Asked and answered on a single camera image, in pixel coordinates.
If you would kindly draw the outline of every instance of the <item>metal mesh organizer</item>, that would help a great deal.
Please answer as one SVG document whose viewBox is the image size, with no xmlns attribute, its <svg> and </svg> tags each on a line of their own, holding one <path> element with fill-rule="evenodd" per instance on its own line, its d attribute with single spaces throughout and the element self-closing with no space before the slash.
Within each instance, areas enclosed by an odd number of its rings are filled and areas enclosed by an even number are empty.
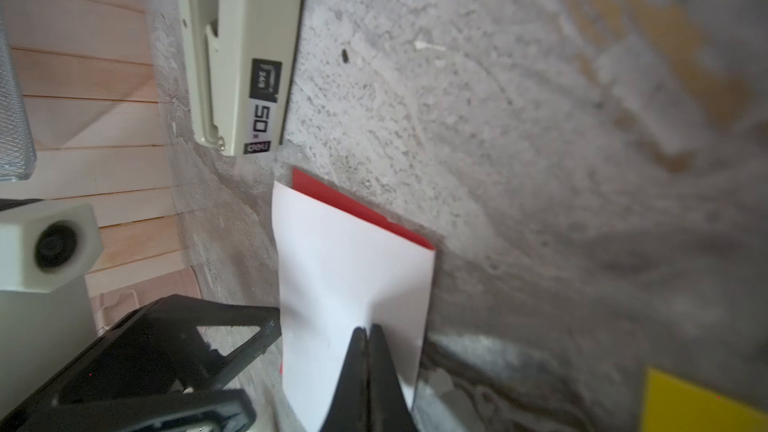
<svg viewBox="0 0 768 432">
<path fill-rule="evenodd" d="M 0 182 L 29 178 L 36 161 L 22 90 L 11 64 L 8 34 L 0 10 Z"/>
</svg>

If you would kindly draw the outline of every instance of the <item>yellow sticky note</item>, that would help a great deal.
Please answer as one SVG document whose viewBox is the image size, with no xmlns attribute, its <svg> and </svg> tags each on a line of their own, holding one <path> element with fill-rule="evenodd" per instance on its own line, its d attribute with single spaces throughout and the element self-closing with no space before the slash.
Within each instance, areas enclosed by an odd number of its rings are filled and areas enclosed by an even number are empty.
<svg viewBox="0 0 768 432">
<path fill-rule="evenodd" d="M 642 432 L 768 432 L 768 415 L 648 369 Z"/>
</svg>

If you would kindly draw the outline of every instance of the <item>white paper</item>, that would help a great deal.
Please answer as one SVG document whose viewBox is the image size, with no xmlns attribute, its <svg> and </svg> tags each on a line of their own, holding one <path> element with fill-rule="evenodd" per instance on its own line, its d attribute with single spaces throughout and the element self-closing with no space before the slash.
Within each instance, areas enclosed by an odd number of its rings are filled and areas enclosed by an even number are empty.
<svg viewBox="0 0 768 432">
<path fill-rule="evenodd" d="M 381 324 L 410 408 L 435 251 L 275 183 L 283 389 L 307 432 L 322 427 L 356 327 Z"/>
</svg>

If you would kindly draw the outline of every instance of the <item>black and white label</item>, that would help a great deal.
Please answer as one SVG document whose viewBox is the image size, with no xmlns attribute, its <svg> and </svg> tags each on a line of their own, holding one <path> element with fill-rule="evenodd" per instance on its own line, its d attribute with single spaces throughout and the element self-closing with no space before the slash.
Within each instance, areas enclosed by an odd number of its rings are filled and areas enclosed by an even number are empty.
<svg viewBox="0 0 768 432">
<path fill-rule="evenodd" d="M 277 94 L 280 91 L 281 62 L 254 59 L 250 73 L 250 110 L 251 128 L 248 131 L 243 154 L 268 152 L 272 143 L 272 131 L 275 128 L 275 108 Z"/>
</svg>

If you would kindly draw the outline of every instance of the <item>black round hole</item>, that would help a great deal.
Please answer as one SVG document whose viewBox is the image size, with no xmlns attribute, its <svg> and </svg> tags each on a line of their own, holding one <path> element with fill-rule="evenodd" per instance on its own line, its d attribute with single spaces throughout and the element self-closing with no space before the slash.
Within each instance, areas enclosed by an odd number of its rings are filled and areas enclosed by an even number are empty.
<svg viewBox="0 0 768 432">
<path fill-rule="evenodd" d="M 34 246 L 34 261 L 40 268 L 60 267 L 65 264 L 78 247 L 78 235 L 72 227 L 53 224 L 40 234 Z"/>
</svg>

